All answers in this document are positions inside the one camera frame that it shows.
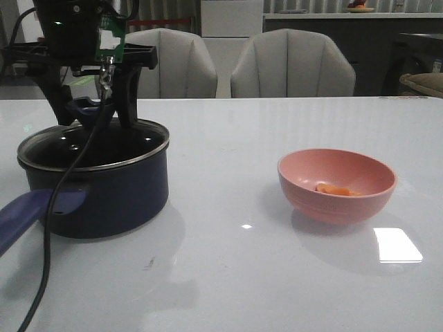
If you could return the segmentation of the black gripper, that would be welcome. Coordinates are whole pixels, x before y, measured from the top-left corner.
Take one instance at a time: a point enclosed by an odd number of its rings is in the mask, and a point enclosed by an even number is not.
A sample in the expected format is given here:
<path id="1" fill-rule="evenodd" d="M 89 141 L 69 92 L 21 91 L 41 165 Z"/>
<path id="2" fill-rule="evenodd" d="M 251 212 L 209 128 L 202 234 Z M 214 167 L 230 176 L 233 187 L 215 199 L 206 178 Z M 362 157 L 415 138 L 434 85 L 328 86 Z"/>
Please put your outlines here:
<path id="1" fill-rule="evenodd" d="M 15 63 L 42 63 L 81 68 L 99 66 L 95 61 L 98 26 L 101 16 L 113 15 L 127 23 L 138 14 L 139 2 L 132 1 L 130 12 L 120 14 L 110 1 L 33 1 L 33 7 L 16 20 L 18 30 L 24 17 L 36 13 L 43 32 L 41 41 L 17 43 L 13 33 L 1 49 L 5 67 Z M 112 101 L 123 128 L 132 127 L 138 119 L 137 97 L 141 67 L 154 69 L 158 64 L 155 46 L 141 46 L 126 41 L 123 61 L 115 65 Z M 48 100 L 59 125 L 68 126 L 74 117 L 67 110 L 72 100 L 71 88 L 62 84 L 60 67 L 33 67 L 33 81 Z"/>

